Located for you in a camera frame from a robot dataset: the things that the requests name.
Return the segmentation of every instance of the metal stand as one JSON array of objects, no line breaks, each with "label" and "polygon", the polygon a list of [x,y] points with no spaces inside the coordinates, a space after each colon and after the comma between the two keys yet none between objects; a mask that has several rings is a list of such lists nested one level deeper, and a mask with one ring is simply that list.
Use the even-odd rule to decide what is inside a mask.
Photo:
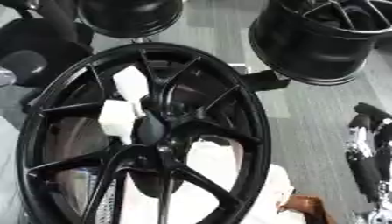
[{"label": "metal stand", "polygon": [[291,82],[291,79],[282,77],[272,70],[250,73],[248,75],[243,75],[241,78],[245,84],[255,92],[287,88]]},{"label": "metal stand", "polygon": [[255,92],[269,91],[279,88],[287,88],[291,79],[274,72],[273,70],[264,70],[259,73],[251,73],[251,67],[245,64],[229,64],[239,74],[245,84]]}]

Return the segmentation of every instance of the brown leather bag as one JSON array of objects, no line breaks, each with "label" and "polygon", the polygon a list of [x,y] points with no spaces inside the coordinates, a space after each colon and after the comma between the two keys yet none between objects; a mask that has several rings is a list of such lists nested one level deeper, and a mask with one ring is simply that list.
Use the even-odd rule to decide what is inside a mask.
[{"label": "brown leather bag", "polygon": [[333,217],[326,212],[324,203],[319,197],[291,195],[281,208],[303,213],[307,224],[336,224]]}]

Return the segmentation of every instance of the black chair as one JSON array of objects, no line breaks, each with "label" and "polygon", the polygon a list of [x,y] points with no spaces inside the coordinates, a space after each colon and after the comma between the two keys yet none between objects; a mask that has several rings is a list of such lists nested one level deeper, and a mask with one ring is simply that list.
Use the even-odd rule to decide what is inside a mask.
[{"label": "black chair", "polygon": [[63,10],[52,0],[38,3],[37,13],[43,18],[32,16],[29,10],[36,6],[29,1],[0,3],[21,15],[0,29],[0,67],[15,74],[14,85],[36,88],[21,101],[26,111],[31,99],[39,96],[43,88],[92,54],[94,33],[84,24],[75,23],[70,9]]}]

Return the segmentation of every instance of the white foam block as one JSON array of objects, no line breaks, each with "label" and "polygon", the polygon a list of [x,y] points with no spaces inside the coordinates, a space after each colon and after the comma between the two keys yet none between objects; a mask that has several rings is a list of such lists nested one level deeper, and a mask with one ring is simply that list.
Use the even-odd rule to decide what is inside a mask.
[{"label": "white foam block", "polygon": [[120,137],[124,144],[131,144],[130,135],[136,118],[131,103],[106,100],[98,122],[106,135]]},{"label": "white foam block", "polygon": [[113,76],[120,95],[130,102],[136,116],[144,116],[140,99],[149,93],[148,82],[144,74],[135,66],[129,66]]}]

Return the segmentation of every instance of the motorcycle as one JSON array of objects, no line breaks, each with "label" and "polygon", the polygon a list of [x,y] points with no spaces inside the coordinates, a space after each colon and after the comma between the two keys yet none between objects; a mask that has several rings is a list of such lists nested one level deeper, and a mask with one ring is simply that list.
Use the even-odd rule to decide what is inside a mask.
[{"label": "motorcycle", "polygon": [[[360,192],[374,205],[371,211],[356,214],[355,223],[389,224],[392,115],[366,103],[359,103],[354,110],[358,114],[349,124],[352,139],[346,160]],[[367,143],[368,134],[374,137],[374,147]]]}]

